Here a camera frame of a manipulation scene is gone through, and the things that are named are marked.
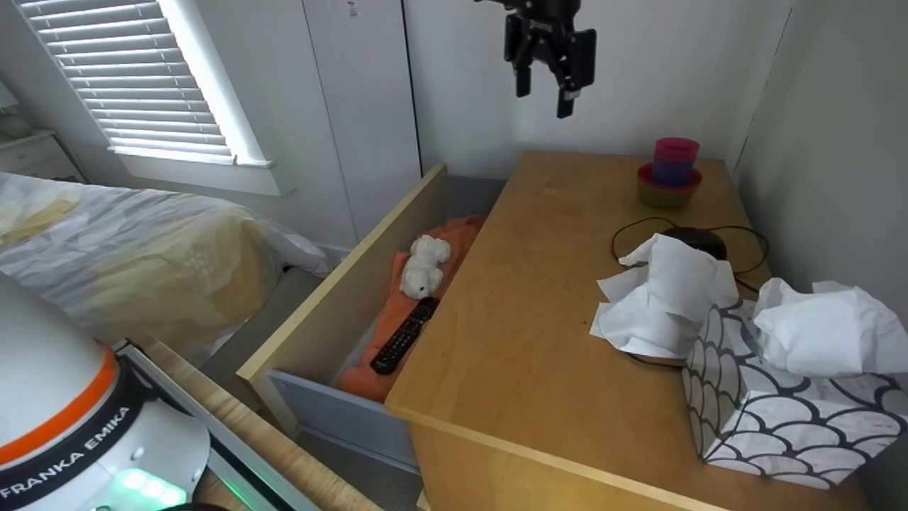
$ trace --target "open drawer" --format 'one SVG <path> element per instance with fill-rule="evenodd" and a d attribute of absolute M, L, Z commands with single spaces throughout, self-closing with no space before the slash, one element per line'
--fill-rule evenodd
<path fill-rule="evenodd" d="M 429 169 L 239 368 L 286 435 L 318 435 L 417 470 L 406 426 L 379 403 L 335 389 L 331 377 L 372 330 L 395 252 L 446 220 L 443 183 L 446 169 Z"/>

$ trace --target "window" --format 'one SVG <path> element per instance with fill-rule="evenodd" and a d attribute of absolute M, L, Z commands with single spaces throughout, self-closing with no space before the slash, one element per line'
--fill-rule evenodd
<path fill-rule="evenodd" d="M 112 152 L 266 164 L 193 0 L 16 0 Z"/>

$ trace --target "window blinds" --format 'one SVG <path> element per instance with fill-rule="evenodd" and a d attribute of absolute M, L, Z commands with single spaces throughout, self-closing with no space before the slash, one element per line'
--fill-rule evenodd
<path fill-rule="evenodd" d="M 155 0 L 16 0 L 112 152 L 230 164 Z"/>

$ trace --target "orange object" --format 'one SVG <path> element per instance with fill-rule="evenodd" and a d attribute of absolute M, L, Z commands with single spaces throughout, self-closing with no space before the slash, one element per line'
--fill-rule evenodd
<path fill-rule="evenodd" d="M 480 227 L 481 227 L 481 218 L 470 215 L 470 218 L 453 218 L 453 220 L 426 232 L 426 236 L 433 236 L 433 237 L 443 237 L 450 245 L 450 257 L 446 264 L 439 264 L 446 277 L 437 287 L 433 298 L 443 298 L 443 293 L 449 289 L 464 252 L 473 247 Z M 408 257 L 408 252 L 396 252 L 392 262 L 389 298 L 386 298 L 386 307 L 376 313 L 375 335 L 372 335 L 369 347 L 362 348 L 361 362 L 345 368 L 337 379 L 337 385 L 349 394 L 361 394 L 366 399 L 379 403 L 379 399 L 386 399 L 386 394 L 395 385 L 396 375 L 376 375 L 376 371 L 372 371 L 369 362 L 386 347 L 386 341 L 396 333 L 396 325 L 406 321 L 406 315 L 417 307 L 415 298 L 399 293 L 399 276 L 403 276 L 406 257 Z"/>
<path fill-rule="evenodd" d="M 112 351 L 105 348 L 105 361 L 90 377 L 90 382 L 54 418 L 32 429 L 27 435 L 0 446 L 0 465 L 7 465 L 20 456 L 27 456 L 32 450 L 39 450 L 54 436 L 66 435 L 71 426 L 76 426 L 88 412 L 93 412 L 112 389 L 115 382 L 115 361 Z"/>

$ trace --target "robotic arm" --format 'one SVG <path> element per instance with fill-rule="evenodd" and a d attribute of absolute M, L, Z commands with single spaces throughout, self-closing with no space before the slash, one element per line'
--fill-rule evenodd
<path fill-rule="evenodd" d="M 504 6 L 504 59 L 514 66 L 515 97 L 530 94 L 530 66 L 541 59 L 558 78 L 558 120 L 596 78 L 596 32 L 574 32 L 581 0 L 497 0 Z"/>

